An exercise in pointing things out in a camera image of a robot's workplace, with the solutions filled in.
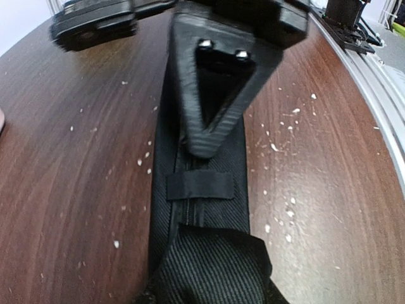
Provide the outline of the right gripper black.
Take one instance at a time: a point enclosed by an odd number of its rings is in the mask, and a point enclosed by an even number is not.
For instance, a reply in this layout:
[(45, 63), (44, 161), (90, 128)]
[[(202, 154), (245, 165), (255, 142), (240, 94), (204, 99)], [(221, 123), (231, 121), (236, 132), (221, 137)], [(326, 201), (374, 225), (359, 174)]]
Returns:
[(308, 1), (131, 1), (138, 19), (173, 10), (170, 61), (187, 138), (212, 158), (282, 60), (305, 40)]

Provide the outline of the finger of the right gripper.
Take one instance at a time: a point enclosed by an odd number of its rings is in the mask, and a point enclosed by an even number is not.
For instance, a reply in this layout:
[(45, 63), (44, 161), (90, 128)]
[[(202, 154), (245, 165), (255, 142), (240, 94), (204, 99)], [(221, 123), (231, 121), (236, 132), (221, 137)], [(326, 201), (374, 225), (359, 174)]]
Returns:
[(132, 1), (67, 1), (49, 28), (51, 40), (65, 51), (81, 51), (135, 34)]

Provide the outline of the black necktie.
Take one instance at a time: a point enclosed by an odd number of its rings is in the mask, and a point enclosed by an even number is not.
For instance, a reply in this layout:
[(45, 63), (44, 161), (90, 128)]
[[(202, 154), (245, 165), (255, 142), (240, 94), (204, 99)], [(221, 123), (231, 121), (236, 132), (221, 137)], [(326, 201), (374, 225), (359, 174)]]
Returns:
[(166, 72), (154, 143), (149, 279), (135, 302), (285, 303), (249, 220), (243, 121), (214, 157), (192, 156)]

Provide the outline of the pink divided organizer tray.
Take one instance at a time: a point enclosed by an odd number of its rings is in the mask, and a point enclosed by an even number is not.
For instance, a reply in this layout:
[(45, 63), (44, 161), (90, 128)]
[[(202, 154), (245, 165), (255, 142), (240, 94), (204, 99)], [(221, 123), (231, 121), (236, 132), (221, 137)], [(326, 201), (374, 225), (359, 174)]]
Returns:
[(2, 109), (0, 109), (0, 134), (2, 134), (2, 132), (4, 130), (5, 123), (6, 123), (6, 117), (5, 117), (4, 111)]

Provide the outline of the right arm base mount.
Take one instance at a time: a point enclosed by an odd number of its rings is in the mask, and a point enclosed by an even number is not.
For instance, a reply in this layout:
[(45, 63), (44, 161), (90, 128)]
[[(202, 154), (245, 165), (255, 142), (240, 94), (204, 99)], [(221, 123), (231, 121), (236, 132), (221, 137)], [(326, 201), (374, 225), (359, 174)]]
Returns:
[(325, 8), (311, 6), (313, 16), (343, 49), (359, 54), (373, 54), (383, 40), (362, 18), (369, 1), (328, 1)]

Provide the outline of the aluminium front rail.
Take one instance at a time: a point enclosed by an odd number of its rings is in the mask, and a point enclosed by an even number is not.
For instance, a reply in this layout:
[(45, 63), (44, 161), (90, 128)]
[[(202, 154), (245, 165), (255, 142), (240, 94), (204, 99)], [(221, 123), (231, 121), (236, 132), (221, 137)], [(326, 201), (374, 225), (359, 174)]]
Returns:
[(401, 72), (376, 54), (342, 49), (322, 25), (321, 10), (311, 8), (311, 18), (348, 69), (383, 135), (400, 183), (404, 183), (404, 84)]

